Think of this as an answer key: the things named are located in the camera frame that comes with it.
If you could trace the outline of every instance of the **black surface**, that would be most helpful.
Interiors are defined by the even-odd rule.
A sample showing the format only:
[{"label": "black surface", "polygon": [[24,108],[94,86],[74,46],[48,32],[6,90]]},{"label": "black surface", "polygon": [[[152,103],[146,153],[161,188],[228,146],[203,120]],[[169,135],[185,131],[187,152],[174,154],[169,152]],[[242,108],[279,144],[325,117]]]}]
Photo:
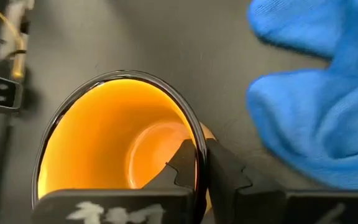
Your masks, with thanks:
[{"label": "black surface", "polygon": [[233,223],[236,219],[237,190],[252,187],[252,182],[242,173],[246,168],[228,149],[214,139],[207,140],[209,193],[218,224]]},{"label": "black surface", "polygon": [[193,219],[193,191],[185,187],[164,190],[62,190],[42,198],[35,207],[32,220],[34,224],[81,223],[87,216],[95,214],[90,212],[95,211],[94,207],[98,208],[95,218],[99,220],[133,219],[138,216],[131,223],[141,224],[148,220],[155,224],[190,224]]},{"label": "black surface", "polygon": [[196,162],[195,157],[196,148],[193,142],[189,139],[184,141],[172,159],[168,162],[168,166],[173,167],[178,171],[175,184],[189,189],[195,188],[196,171],[194,164]]},{"label": "black surface", "polygon": [[30,15],[27,66],[37,106],[14,121],[0,223],[30,223],[30,187],[43,131],[61,102],[112,70],[152,73],[175,87],[223,146],[287,187],[315,187],[267,154],[245,108],[259,75],[325,65],[261,44],[249,0],[40,0]]},{"label": "black surface", "polygon": [[0,106],[12,107],[15,102],[16,85],[0,78]]},{"label": "black surface", "polygon": [[293,192],[287,200],[283,223],[358,223],[358,192]]}]

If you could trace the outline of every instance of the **blue cloth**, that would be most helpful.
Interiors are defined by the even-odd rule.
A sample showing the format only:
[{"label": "blue cloth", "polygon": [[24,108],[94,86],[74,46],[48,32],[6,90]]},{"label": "blue cloth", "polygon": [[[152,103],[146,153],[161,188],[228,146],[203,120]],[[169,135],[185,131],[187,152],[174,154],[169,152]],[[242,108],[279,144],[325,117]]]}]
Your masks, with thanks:
[{"label": "blue cloth", "polygon": [[264,76],[247,106],[264,144],[333,187],[358,189],[358,13],[327,70]]},{"label": "blue cloth", "polygon": [[332,57],[358,0],[254,0],[248,10],[257,36],[277,45]]}]

